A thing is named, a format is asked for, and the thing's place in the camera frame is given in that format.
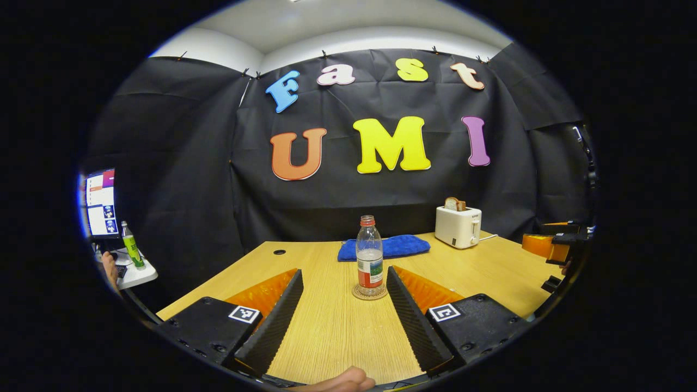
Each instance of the toaster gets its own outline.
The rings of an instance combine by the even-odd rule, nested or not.
[[[458,249],[477,245],[482,227],[482,210],[466,207],[453,211],[436,208],[436,238]]]

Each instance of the white wall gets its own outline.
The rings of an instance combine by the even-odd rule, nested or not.
[[[150,57],[174,56],[204,60],[240,72],[249,68],[254,75],[259,69],[263,53],[248,44],[213,30],[190,27],[168,40]]]
[[[302,40],[265,55],[226,34],[190,27],[167,41],[150,57],[178,57],[187,52],[185,57],[217,63],[240,72],[249,68],[248,73],[254,75],[256,71],[264,74],[291,63],[320,57],[322,50],[332,54],[365,49],[431,50],[433,46],[436,46],[439,52],[459,54],[473,59],[480,56],[485,61],[487,57],[494,57],[502,49],[438,30],[367,27]]]
[[[290,44],[264,56],[259,67],[262,74],[291,63],[327,54],[365,49],[422,49],[459,54],[484,61],[494,57],[502,47],[444,31],[414,27],[367,27],[313,37]]]

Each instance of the wooden table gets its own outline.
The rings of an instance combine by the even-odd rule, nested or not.
[[[481,237],[488,236],[481,232]],[[386,259],[384,276],[397,265],[464,297],[485,293],[527,318],[549,296],[540,288],[550,275],[563,278],[556,265],[500,237],[456,249],[433,233],[418,234],[431,250]],[[283,343],[268,374],[311,384],[358,366],[377,384],[423,374],[389,294],[362,301],[351,294],[358,282],[355,262],[338,262],[341,241],[262,243],[252,252],[158,312],[169,319],[203,296],[225,300],[292,268],[302,269],[302,293]],[[283,255],[273,251],[284,249]]]

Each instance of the white ceiling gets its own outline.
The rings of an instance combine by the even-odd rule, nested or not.
[[[504,48],[511,40],[439,0],[246,0],[193,27],[225,33],[267,54],[335,31],[372,26],[420,27]]]

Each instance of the monitor screen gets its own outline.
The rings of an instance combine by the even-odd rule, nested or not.
[[[114,169],[100,170],[86,177],[85,205],[92,237],[119,237],[114,208]]]

